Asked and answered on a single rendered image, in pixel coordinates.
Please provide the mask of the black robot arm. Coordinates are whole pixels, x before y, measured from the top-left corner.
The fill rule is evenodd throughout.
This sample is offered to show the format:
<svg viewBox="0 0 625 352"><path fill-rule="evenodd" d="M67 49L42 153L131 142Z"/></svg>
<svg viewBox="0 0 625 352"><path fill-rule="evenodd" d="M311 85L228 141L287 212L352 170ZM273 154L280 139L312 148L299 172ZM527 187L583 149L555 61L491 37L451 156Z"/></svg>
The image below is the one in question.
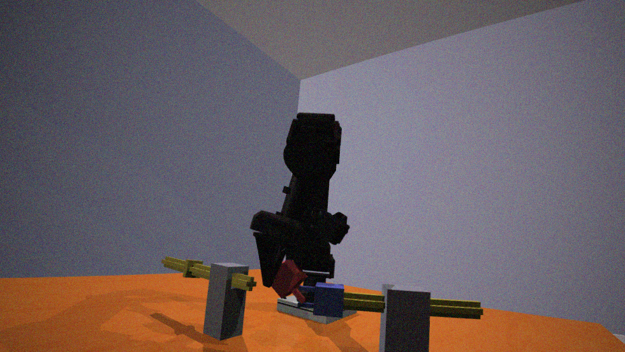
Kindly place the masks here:
<svg viewBox="0 0 625 352"><path fill-rule="evenodd" d="M322 191L324 205L316 207L316 201L309 202L301 219L303 230L311 228L323 236L324 242L309 251L301 266L302 270L330 272L304 272L307 278L303 286L314 286L317 282L326 283L326 278L334 279L335 260L330 254L331 246L340 244L350 229L347 225L348 217L337 212L332 215L328 210L328 191L331 177L339 164L342 128L339 121L335 121L334 114L298 113L292 120L286 139L283 158L291 171L290 182L299 182Z"/></svg>

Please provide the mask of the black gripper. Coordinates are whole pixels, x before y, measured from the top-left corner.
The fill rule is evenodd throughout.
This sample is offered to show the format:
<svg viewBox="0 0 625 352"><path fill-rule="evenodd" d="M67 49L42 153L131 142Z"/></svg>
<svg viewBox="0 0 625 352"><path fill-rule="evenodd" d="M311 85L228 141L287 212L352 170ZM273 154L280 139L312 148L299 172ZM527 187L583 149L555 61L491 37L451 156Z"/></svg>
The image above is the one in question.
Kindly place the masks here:
<svg viewBox="0 0 625 352"><path fill-rule="evenodd" d="M303 230L300 222L309 202L316 201L316 207L324 205L324 191L299 182L290 182L284 186L286 194L281 212L276 214L259 211L253 217L250 229L256 238L260 259L261 278L265 287L271 287L282 265L286 260L293 260L301 266L307 253L319 247L324 237L314 231L309 223L309 230Z"/></svg>

